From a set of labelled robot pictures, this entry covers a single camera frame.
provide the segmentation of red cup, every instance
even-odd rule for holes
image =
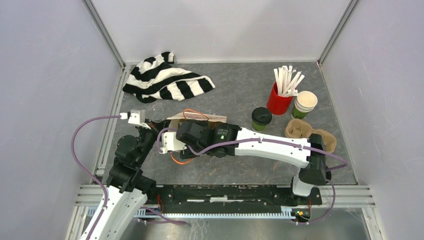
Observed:
[[[269,95],[266,108],[274,115],[283,115],[289,109],[293,96],[283,97],[277,95],[277,83],[274,83],[271,94]]]

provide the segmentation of white straw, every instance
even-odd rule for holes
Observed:
[[[297,96],[296,87],[304,79],[301,71],[296,71],[293,66],[282,66],[274,69],[275,82],[277,85],[276,94],[283,97]]]

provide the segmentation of green coffee cup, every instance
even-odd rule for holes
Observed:
[[[303,119],[318,103],[317,96],[310,91],[300,92],[294,101],[291,116],[294,119]]]
[[[255,108],[252,112],[252,128],[262,132],[273,119],[273,114],[266,107]]]

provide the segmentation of black cup lid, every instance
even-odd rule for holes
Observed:
[[[255,108],[252,112],[252,120],[258,125],[268,125],[273,119],[273,114],[266,107]]]

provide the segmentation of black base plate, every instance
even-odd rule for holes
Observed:
[[[323,204],[317,187],[301,197],[293,195],[290,186],[281,185],[158,185],[146,204],[158,204],[157,195],[166,213],[179,214],[281,213],[281,206],[307,206],[309,199],[312,205]],[[213,201],[225,197],[240,201]]]

